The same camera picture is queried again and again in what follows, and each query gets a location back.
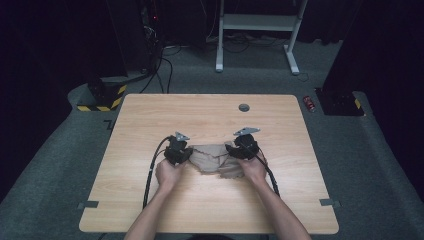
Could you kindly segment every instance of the person's left hand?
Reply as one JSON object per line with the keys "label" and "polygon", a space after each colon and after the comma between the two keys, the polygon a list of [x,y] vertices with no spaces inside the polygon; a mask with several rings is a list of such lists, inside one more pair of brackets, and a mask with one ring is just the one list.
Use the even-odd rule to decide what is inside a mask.
{"label": "person's left hand", "polygon": [[156,166],[156,178],[160,188],[172,190],[181,178],[181,174],[187,161],[177,166],[172,165],[167,159],[162,160]]}

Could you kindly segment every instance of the forearm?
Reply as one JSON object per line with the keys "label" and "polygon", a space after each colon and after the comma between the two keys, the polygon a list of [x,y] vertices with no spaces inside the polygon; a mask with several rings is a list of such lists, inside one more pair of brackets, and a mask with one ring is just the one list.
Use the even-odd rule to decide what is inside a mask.
{"label": "forearm", "polygon": [[284,201],[272,191],[265,179],[254,182],[253,186],[258,192],[270,217],[270,221],[273,224],[275,233],[280,240],[311,239],[296,215],[294,215]]}
{"label": "forearm", "polygon": [[149,204],[143,209],[134,223],[131,225],[125,240],[154,239],[158,225],[160,211],[166,203],[171,189],[159,187]]}

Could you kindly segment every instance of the hand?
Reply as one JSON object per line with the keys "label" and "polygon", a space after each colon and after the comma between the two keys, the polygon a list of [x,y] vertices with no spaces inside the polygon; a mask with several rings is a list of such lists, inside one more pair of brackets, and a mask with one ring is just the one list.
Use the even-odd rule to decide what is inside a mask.
{"label": "hand", "polygon": [[[266,159],[264,158],[264,156],[260,153],[258,153],[257,155],[260,159],[264,160],[266,164]],[[265,180],[265,167],[256,157],[253,157],[252,159],[249,159],[247,161],[238,159],[238,162],[243,168],[244,175],[251,183],[255,184],[259,181]]]}
{"label": "hand", "polygon": [[180,180],[186,163],[187,161],[174,166],[167,159],[158,163],[156,166],[156,178],[159,182],[159,188],[172,190]]}

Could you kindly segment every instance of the shelf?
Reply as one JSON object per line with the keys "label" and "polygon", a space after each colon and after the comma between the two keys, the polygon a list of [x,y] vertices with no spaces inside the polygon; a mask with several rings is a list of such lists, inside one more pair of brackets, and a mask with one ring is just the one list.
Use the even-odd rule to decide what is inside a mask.
{"label": "shelf", "polygon": [[224,29],[293,31],[296,16],[224,14]]}

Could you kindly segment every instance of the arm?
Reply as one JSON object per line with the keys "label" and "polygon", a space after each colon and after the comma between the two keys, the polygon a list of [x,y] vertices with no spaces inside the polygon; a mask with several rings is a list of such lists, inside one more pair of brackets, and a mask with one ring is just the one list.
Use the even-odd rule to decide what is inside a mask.
{"label": "arm", "polygon": [[159,188],[153,198],[131,225],[125,240],[154,239],[162,206],[167,202],[169,194],[178,183],[186,162],[173,166],[168,160],[161,161],[156,167],[156,178]]}
{"label": "arm", "polygon": [[265,206],[278,239],[311,239],[296,215],[266,182],[264,166],[256,158],[238,161]]}

